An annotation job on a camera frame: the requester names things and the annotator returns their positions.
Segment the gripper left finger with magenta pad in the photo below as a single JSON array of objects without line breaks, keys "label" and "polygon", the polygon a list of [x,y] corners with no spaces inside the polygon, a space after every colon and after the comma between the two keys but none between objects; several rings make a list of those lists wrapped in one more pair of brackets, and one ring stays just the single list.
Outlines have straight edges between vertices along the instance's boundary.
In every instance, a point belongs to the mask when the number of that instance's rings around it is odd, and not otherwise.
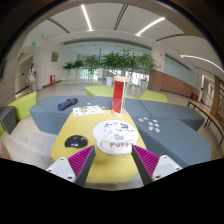
[{"label": "gripper left finger with magenta pad", "polygon": [[95,156],[95,146],[92,145],[69,158],[60,157],[47,171],[83,187]]}]

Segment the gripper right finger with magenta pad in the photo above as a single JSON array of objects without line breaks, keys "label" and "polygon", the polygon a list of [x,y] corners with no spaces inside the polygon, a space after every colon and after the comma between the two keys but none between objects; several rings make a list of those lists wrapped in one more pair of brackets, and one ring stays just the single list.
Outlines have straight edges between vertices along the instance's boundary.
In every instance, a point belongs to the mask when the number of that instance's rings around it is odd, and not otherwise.
[{"label": "gripper right finger with magenta pad", "polygon": [[131,155],[143,185],[148,185],[182,169],[169,156],[158,156],[136,145],[132,146]]}]

